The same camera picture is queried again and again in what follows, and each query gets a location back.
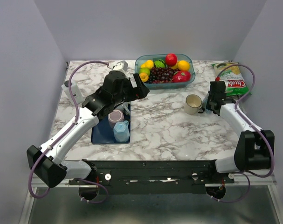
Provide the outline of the cream mug black handle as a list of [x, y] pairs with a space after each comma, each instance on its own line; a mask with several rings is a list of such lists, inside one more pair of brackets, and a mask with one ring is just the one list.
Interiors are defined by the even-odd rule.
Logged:
[[184, 112], [189, 115], [204, 113], [205, 108], [202, 105], [202, 100], [198, 95], [190, 94], [185, 99]]

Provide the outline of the iridescent blue mug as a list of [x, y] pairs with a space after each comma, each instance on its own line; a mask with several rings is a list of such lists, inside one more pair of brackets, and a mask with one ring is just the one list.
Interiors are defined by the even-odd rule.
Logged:
[[209, 110], [207, 108], [207, 101], [208, 101], [208, 98], [204, 98], [203, 102], [202, 102], [202, 107], [204, 109], [204, 113], [207, 113], [207, 114], [212, 114], [213, 111]]

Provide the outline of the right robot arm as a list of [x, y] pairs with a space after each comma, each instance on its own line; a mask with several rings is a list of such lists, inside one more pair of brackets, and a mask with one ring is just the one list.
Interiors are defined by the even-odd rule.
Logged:
[[225, 82], [210, 82], [205, 109], [222, 117], [239, 137], [234, 155], [217, 159], [215, 167], [207, 170], [207, 179], [210, 182], [221, 180], [223, 173], [273, 170], [274, 133], [255, 125], [241, 111], [236, 101], [227, 97]]

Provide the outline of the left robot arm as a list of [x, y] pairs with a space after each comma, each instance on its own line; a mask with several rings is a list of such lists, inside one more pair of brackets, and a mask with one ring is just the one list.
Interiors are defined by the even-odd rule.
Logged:
[[51, 139], [39, 147], [31, 145], [27, 158], [31, 173], [36, 174], [49, 188], [62, 180], [80, 178], [85, 184], [95, 180], [95, 172], [85, 161], [64, 163], [64, 157], [75, 143], [91, 128], [110, 114], [118, 105], [145, 98], [149, 89], [138, 73], [133, 79], [112, 70], [103, 85], [89, 95], [76, 111], [76, 115]]

